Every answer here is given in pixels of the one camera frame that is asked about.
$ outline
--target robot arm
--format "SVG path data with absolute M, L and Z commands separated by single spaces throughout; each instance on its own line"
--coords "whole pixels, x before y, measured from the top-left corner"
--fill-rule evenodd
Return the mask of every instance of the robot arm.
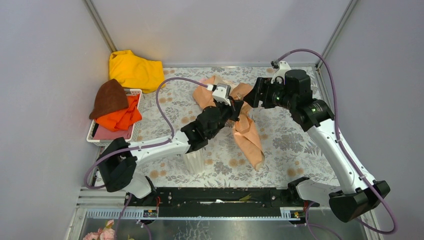
M 131 143 L 126 142 L 123 137 L 112 141 L 99 156 L 98 161 L 117 150 L 133 150 L 114 154 L 98 164 L 108 192 L 125 190 L 138 199 L 146 197 L 154 188 L 144 175 L 135 172 L 137 167 L 167 156 L 200 150 L 208 144 L 208 140 L 218 134 L 228 120 L 239 120 L 244 102 L 229 96 L 230 86 L 208 84 L 207 89 L 213 91 L 215 106 L 206 107 L 195 121 L 178 130 L 174 136 Z
M 293 120 L 309 134 L 321 149 L 340 186 L 317 183 L 307 177 L 299 178 L 288 187 L 302 200 L 310 200 L 330 206 L 333 213 L 342 221 L 348 222 L 378 206 L 380 201 L 362 181 L 352 164 L 342 152 L 336 139 L 334 114 L 329 106 L 312 97 L 311 79 L 304 70 L 292 70 L 285 61 L 280 61 L 272 78 L 258 77 L 252 91 L 244 97 L 251 107 L 288 109 Z M 384 198 L 390 191 L 386 181 L 376 181 L 361 164 L 340 133 L 340 141 L 360 167 L 364 176 Z

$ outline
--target pink flower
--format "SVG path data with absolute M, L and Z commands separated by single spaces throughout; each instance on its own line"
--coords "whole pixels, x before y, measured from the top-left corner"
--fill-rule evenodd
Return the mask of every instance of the pink flower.
M 108 228 L 108 229 L 110 229 L 113 225 L 114 225 L 114 220 L 112 219 L 112 220 L 109 220 L 109 221 L 107 221 L 107 223 L 106 223 L 106 228 Z
M 98 238 L 99 234 L 97 232 L 90 232 L 82 240 L 97 240 Z
M 112 228 L 105 228 L 100 234 L 100 240 L 114 240 L 115 230 Z

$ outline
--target orange cloth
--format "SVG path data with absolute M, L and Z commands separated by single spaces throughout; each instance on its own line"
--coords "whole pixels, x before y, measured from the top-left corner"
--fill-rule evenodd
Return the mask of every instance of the orange cloth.
M 142 119 L 142 115 L 137 109 L 140 95 L 126 96 L 126 98 L 128 100 L 128 108 L 101 116 L 97 118 L 95 122 L 111 132 L 116 132 L 119 130 L 126 131 L 131 125 L 140 121 Z

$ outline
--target fabric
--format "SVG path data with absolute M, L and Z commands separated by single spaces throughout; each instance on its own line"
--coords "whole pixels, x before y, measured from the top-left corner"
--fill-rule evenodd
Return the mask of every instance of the fabric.
M 114 140 L 120 137 L 124 139 L 131 139 L 131 133 L 133 131 L 133 126 L 129 126 L 128 130 L 118 130 L 118 131 L 109 131 L 103 126 L 98 126 L 95 134 L 93 136 L 94 140 Z
M 165 76 L 161 61 L 146 60 L 125 50 L 110 55 L 109 79 L 116 79 L 122 87 L 151 93 L 158 89 Z
M 94 109 L 90 113 L 90 119 L 97 119 L 101 116 L 128 108 L 127 95 L 123 87 L 112 79 L 103 83 L 97 91 L 94 100 Z
M 212 76 L 208 80 L 203 82 L 204 84 L 218 84 L 225 83 L 219 76 Z M 231 88 L 232 91 L 230 96 L 235 100 L 243 99 L 251 90 L 252 86 L 245 83 L 240 83 L 236 87 Z M 214 98 L 212 97 L 212 92 L 207 90 L 205 87 L 198 86 L 193 92 L 194 100 L 199 104 L 199 106 L 204 109 L 208 106 L 215 106 Z M 245 102 L 240 111 L 240 120 L 235 124 L 233 123 L 232 133 L 234 140 L 237 145 L 240 147 L 244 156 L 253 166 L 253 168 L 258 171 L 265 160 L 264 152 L 262 151 L 262 145 L 259 138 L 258 131 L 256 130 L 255 123 L 250 119 L 247 114 L 251 107 Z
M 139 98 L 140 95 L 127 96 L 129 105 L 128 108 L 101 116 L 97 118 L 95 122 L 111 132 L 116 132 L 119 130 L 127 131 L 131 125 L 142 119 L 142 115 L 137 109 Z

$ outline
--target peach cloth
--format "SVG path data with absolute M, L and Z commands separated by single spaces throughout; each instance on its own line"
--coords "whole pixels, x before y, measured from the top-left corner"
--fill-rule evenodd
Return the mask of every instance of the peach cloth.
M 225 83 L 224 80 L 219 76 L 212 76 L 208 80 L 203 82 L 204 84 L 217 84 Z M 240 83 L 234 89 L 232 89 L 230 96 L 235 100 L 242 99 L 252 90 L 252 86 L 245 83 Z M 208 91 L 205 87 L 198 86 L 193 92 L 193 98 L 197 104 L 204 109 L 208 106 L 215 106 L 212 92 Z M 232 133 L 234 136 L 235 143 L 240 147 L 244 156 L 258 171 L 265 160 L 264 152 L 262 151 L 261 141 L 259 134 L 255 126 L 255 122 L 248 117 L 248 112 L 251 107 L 245 102 L 240 112 L 240 121 L 235 122 Z

